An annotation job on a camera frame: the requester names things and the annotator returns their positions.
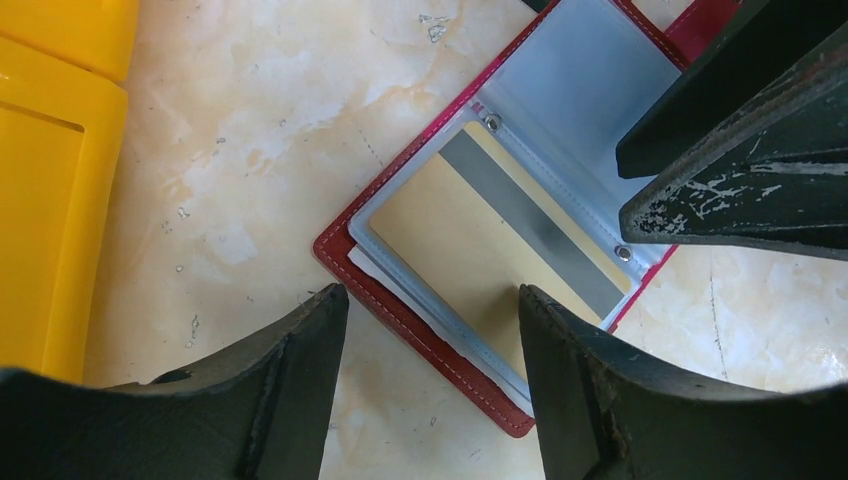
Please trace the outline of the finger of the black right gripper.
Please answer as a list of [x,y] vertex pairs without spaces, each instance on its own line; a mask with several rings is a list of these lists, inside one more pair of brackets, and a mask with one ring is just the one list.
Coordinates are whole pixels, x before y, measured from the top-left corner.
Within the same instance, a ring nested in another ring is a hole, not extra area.
[[622,238],[847,258],[847,29],[838,27],[620,210]]
[[669,28],[694,57],[618,143],[620,177],[659,174],[847,20],[844,1],[738,1],[722,27],[680,34],[720,5],[704,1]]

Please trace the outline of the red leather card holder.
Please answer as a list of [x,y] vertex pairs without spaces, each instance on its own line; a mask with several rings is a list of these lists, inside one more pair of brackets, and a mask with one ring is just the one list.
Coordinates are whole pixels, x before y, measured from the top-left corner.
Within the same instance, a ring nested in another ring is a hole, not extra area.
[[552,1],[316,239],[319,261],[506,434],[535,419],[518,321],[533,284],[613,332],[670,245],[623,239],[647,184],[624,135],[739,9],[657,26],[632,1]]

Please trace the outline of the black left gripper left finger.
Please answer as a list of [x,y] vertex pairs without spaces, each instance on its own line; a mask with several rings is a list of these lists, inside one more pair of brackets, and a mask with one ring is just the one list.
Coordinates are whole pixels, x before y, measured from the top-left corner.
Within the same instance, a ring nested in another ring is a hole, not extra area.
[[278,321],[150,383],[94,389],[1,372],[5,479],[315,479],[349,298]]

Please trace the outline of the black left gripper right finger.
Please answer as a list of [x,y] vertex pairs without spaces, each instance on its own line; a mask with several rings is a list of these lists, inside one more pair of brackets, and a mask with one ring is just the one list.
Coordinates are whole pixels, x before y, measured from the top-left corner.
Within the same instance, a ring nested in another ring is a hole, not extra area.
[[792,394],[704,376],[518,293],[549,479],[843,479],[847,387]]

